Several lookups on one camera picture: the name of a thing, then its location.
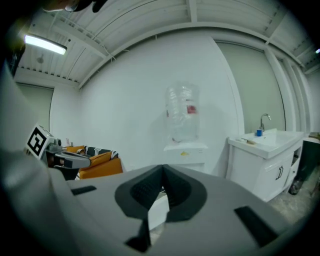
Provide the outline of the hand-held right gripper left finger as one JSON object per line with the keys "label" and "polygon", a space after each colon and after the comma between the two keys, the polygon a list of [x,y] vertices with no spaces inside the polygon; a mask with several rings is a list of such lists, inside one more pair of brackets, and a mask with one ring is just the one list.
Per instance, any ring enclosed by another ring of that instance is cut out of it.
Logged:
{"label": "hand-held right gripper left finger", "polygon": [[66,220],[76,248],[69,256],[162,256],[151,244],[149,210],[163,186],[163,166],[69,182]]}

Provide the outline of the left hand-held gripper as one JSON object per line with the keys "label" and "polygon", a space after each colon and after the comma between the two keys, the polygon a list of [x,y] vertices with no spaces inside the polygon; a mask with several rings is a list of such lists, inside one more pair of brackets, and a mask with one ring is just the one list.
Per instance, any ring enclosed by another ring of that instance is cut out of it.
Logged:
{"label": "left hand-held gripper", "polygon": [[36,124],[24,147],[24,153],[35,157],[48,167],[87,168],[91,160],[83,155],[63,151],[62,142],[43,126]]}

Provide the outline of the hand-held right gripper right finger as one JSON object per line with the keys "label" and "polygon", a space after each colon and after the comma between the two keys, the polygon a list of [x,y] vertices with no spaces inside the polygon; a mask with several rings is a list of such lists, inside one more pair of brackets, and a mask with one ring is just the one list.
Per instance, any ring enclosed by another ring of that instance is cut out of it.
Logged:
{"label": "hand-held right gripper right finger", "polygon": [[154,256],[271,256],[288,222],[269,204],[225,178],[164,165],[169,199]]}

